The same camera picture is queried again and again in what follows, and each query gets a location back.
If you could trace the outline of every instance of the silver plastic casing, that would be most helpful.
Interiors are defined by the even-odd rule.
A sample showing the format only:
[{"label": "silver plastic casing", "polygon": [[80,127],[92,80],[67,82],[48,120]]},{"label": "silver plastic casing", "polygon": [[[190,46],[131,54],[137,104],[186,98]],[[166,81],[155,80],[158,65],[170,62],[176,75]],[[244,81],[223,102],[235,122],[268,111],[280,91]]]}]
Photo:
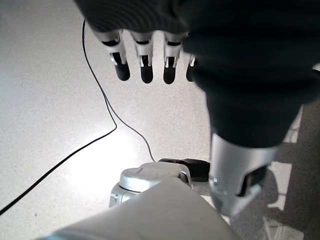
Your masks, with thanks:
[{"label": "silver plastic casing", "polygon": [[[164,67],[169,67],[169,57],[174,57],[173,68],[177,66],[178,59],[180,57],[180,51],[182,49],[181,41],[187,36],[186,32],[173,34],[170,32],[164,32],[164,45],[163,45],[163,57],[164,57]],[[180,43],[176,46],[168,45],[168,42]]]},{"label": "silver plastic casing", "polygon": [[111,191],[109,206],[121,204],[168,178],[178,178],[191,187],[189,169],[182,164],[150,162],[126,169]]},{"label": "silver plastic casing", "polygon": [[121,63],[123,65],[127,63],[126,49],[125,49],[125,44],[122,38],[122,30],[114,30],[110,32],[97,32],[93,30],[92,32],[101,42],[110,42],[110,41],[117,42],[117,44],[114,46],[105,45],[105,48],[110,55],[111,61],[115,66],[118,65],[118,63],[116,62],[113,56],[113,54],[115,53],[120,54]]},{"label": "silver plastic casing", "polygon": [[143,62],[142,56],[148,56],[148,66],[152,66],[152,57],[153,57],[153,52],[154,52],[154,45],[153,45],[153,32],[135,32],[135,31],[130,31],[132,38],[134,40],[134,47],[135,47],[135,52],[136,56],[139,60],[140,67],[144,67],[145,64]]},{"label": "silver plastic casing", "polygon": [[209,185],[216,209],[225,216],[234,216],[260,193],[262,186],[248,185],[240,196],[245,176],[271,164],[277,147],[248,148],[231,144],[217,134],[212,136]]}]

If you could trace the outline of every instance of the black wire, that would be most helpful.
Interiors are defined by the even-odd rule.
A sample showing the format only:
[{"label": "black wire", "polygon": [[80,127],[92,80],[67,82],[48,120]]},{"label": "black wire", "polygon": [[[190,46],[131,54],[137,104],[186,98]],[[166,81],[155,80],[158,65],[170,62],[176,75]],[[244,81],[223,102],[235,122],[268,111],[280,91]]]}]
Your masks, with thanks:
[{"label": "black wire", "polygon": [[92,73],[92,76],[94,77],[96,83],[98,84],[100,91],[104,97],[104,101],[105,101],[105,105],[106,108],[110,114],[110,117],[114,123],[114,129],[111,130],[110,132],[108,132],[105,135],[102,135],[96,139],[94,139],[93,141],[87,143],[86,145],[80,147],[79,149],[77,149],[76,151],[74,151],[73,153],[71,153],[70,155],[68,155],[66,158],[64,158],[63,160],[61,160],[60,162],[58,162],[55,166],[53,166],[49,171],[47,171],[45,174],[43,174],[37,181],[35,181],[30,187],[28,187],[27,190],[25,190],[22,194],[20,194],[18,197],[16,197],[13,201],[11,201],[8,205],[6,205],[4,208],[2,208],[0,210],[0,216],[3,215],[6,211],[8,211],[10,208],[12,208],[17,202],[19,202],[24,196],[26,196],[30,191],[32,191],[39,183],[41,183],[46,177],[48,177],[54,170],[56,170],[58,167],[60,167],[62,164],[64,164],[69,158],[71,158],[73,155],[75,155],[76,153],[80,152],[81,150],[85,149],[86,147],[88,147],[89,145],[95,143],[96,141],[105,138],[106,136],[110,135],[111,133],[113,133],[117,128],[118,125],[114,119],[114,117],[112,116],[110,109],[112,110],[112,112],[115,114],[115,116],[125,125],[127,126],[129,129],[133,130],[135,133],[137,133],[140,137],[143,138],[144,142],[146,143],[146,146],[148,148],[149,154],[150,154],[150,158],[152,159],[153,162],[155,162],[155,159],[152,155],[151,149],[150,149],[150,145],[147,141],[147,139],[137,130],[135,130],[133,127],[131,127],[130,125],[128,125],[125,121],[123,121],[118,114],[116,113],[116,111],[113,109],[113,107],[111,106],[108,97],[106,96],[105,91],[103,90],[103,88],[100,85],[100,82],[98,81],[91,65],[90,62],[88,60],[88,56],[87,56],[87,51],[86,51],[86,45],[85,45],[85,27],[86,27],[86,21],[83,20],[83,24],[82,24],[82,49],[83,49],[83,54],[85,57],[85,61],[88,65],[88,67],[90,68],[90,71]]},{"label": "black wire", "polygon": [[105,135],[102,135],[95,140],[87,143],[86,145],[80,147],[73,153],[71,153],[69,156],[67,156],[65,159],[61,160],[58,164],[56,164],[54,167],[52,167],[49,171],[47,171],[44,175],[42,175],[35,183],[33,183],[27,190],[25,190],[22,194],[20,194],[18,197],[16,197],[12,202],[10,202],[7,206],[2,208],[0,210],[0,216],[4,214],[6,211],[8,211],[10,208],[12,208],[17,202],[19,202],[25,195],[27,195],[32,189],[34,189],[39,183],[41,183],[46,177],[48,177],[54,170],[56,170],[58,167],[60,167],[63,163],[65,163],[69,158],[71,158],[73,155],[81,151],[82,149],[88,147],[89,145],[93,144],[94,142],[103,139],[104,137],[110,135],[113,133],[117,128],[115,127],[112,131],[108,132]]},{"label": "black wire", "polygon": [[104,97],[104,100],[105,100],[105,105],[106,105],[106,108],[110,114],[110,117],[114,123],[114,129],[111,130],[110,132],[108,132],[107,134],[105,135],[102,135],[96,139],[94,139],[93,141],[89,142],[88,144],[80,147],[79,149],[77,149],[76,151],[74,151],[73,153],[71,153],[69,156],[67,156],[66,158],[64,158],[63,160],[61,160],[60,162],[58,162],[55,166],[53,166],[49,171],[47,171],[44,175],[42,175],[36,182],[34,182],[27,190],[25,190],[22,194],[20,194],[18,197],[16,197],[12,202],[10,202],[7,206],[5,206],[4,208],[2,208],[0,210],[0,216],[2,214],[4,214],[6,211],[8,211],[10,208],[12,208],[17,202],[19,202],[24,196],[26,196],[31,190],[33,190],[39,183],[41,183],[46,177],[48,177],[54,170],[56,170],[58,167],[60,167],[62,164],[64,164],[69,158],[71,158],[73,155],[75,155],[76,153],[78,153],[79,151],[81,151],[82,149],[88,147],[89,145],[93,144],[94,142],[100,140],[100,139],[103,139],[104,137],[110,135],[111,133],[113,133],[117,128],[118,128],[118,125],[114,119],[114,117],[112,116],[111,112],[110,112],[110,109],[109,109],[109,106],[108,106],[108,102],[107,102],[107,96],[104,92],[104,90],[102,89],[94,71],[92,70],[91,68],[91,65],[89,63],[89,60],[88,60],[88,57],[87,57],[87,53],[86,53],[86,46],[85,46],[85,35],[84,35],[84,30],[85,30],[85,25],[83,24],[82,26],[82,48],[83,48],[83,53],[84,53],[84,57],[85,57],[85,60],[86,60],[86,63],[88,64],[89,68],[90,68],[90,71],[96,81],[96,83],[98,84],[101,92],[102,92],[102,95]]},{"label": "black wire", "polygon": [[83,53],[84,53],[84,56],[85,56],[85,59],[86,59],[86,63],[88,64],[90,70],[91,70],[91,73],[96,81],[96,83],[98,84],[102,94],[103,94],[103,97],[104,97],[104,100],[105,102],[107,103],[107,105],[110,106],[110,109],[112,110],[112,112],[114,113],[114,115],[125,125],[127,126],[129,129],[131,129],[132,131],[134,131],[136,134],[138,134],[145,142],[147,148],[148,148],[148,151],[149,151],[149,155],[150,155],[150,158],[153,162],[156,162],[155,159],[154,159],[154,156],[152,155],[152,152],[151,152],[151,148],[150,148],[150,145],[147,141],[147,139],[145,138],[145,136],[143,136],[140,132],[138,132],[136,129],[134,129],[132,126],[130,126],[129,124],[127,124],[124,120],[121,119],[121,117],[119,117],[119,115],[116,113],[116,111],[114,110],[114,108],[112,107],[112,105],[110,104],[110,101],[107,97],[107,95],[105,94],[104,90],[102,89],[94,71],[92,70],[92,67],[88,61],[88,58],[87,58],[87,53],[86,53],[86,46],[85,46],[85,27],[86,27],[86,20],[83,20],[83,24],[82,24],[82,46],[83,46]]}]

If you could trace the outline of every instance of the robotic finger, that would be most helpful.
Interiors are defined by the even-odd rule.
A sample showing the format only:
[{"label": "robotic finger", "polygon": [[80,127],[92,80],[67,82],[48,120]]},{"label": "robotic finger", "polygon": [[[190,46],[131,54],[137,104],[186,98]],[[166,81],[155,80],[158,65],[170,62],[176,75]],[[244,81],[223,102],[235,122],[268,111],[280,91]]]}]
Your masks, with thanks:
[{"label": "robotic finger", "polygon": [[187,32],[173,34],[164,32],[164,71],[163,80],[166,84],[172,84],[176,77],[176,66],[182,49],[182,40],[187,36]]},{"label": "robotic finger", "polygon": [[144,83],[149,84],[154,77],[152,69],[153,32],[130,31],[130,33],[134,40],[136,56],[139,60],[141,79]]},{"label": "robotic finger", "polygon": [[126,81],[130,78],[130,71],[122,32],[122,29],[110,32],[97,32],[93,30],[94,35],[106,46],[118,78]]}]

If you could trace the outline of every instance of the gray floor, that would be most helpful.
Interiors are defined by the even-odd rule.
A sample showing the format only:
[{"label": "gray floor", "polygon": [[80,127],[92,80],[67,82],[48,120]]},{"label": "gray floor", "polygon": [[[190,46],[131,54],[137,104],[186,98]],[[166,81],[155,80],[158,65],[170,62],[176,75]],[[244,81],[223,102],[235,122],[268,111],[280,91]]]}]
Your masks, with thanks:
[{"label": "gray floor", "polygon": [[[114,127],[83,56],[82,21],[71,0],[0,1],[0,208]],[[114,109],[145,135],[156,160],[208,160],[205,96],[185,78],[188,56],[179,60],[176,81],[164,84],[157,32],[154,80],[147,85],[127,32],[124,39],[127,82],[117,79],[104,46],[86,31],[88,57]],[[263,217],[303,232],[304,239],[320,239],[319,137],[317,102],[303,110],[298,143],[284,144],[262,195],[231,220],[244,239],[260,239]],[[121,171],[149,161],[143,140],[119,123],[116,132],[73,156],[1,216],[0,239],[32,239],[101,212]],[[267,207],[281,198],[277,186],[284,177],[276,173],[282,168],[290,170],[283,211]]]},{"label": "gray floor", "polygon": [[304,240],[320,239],[319,100],[303,108],[297,143],[284,143],[275,161],[291,164],[284,210],[267,207],[277,201],[279,195],[275,176],[269,171],[262,194],[231,219],[231,225],[245,240],[260,240],[265,230],[265,217],[304,233]]}]

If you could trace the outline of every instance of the white floor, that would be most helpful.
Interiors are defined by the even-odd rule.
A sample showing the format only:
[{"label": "white floor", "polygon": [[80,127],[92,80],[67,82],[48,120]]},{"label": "white floor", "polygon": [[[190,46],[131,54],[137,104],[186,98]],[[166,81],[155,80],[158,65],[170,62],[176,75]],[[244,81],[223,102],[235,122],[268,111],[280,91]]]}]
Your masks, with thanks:
[{"label": "white floor", "polygon": [[[83,56],[82,21],[71,0],[0,1],[0,208],[114,127]],[[104,46],[86,31],[89,60],[114,109],[145,135],[156,160],[208,160],[205,96],[186,80],[188,56],[178,63],[176,81],[166,85],[157,32],[154,78],[144,84],[127,32],[124,39],[127,82],[117,79]],[[150,161],[143,140],[118,125],[0,216],[0,239],[33,239],[106,209],[121,171]]]}]

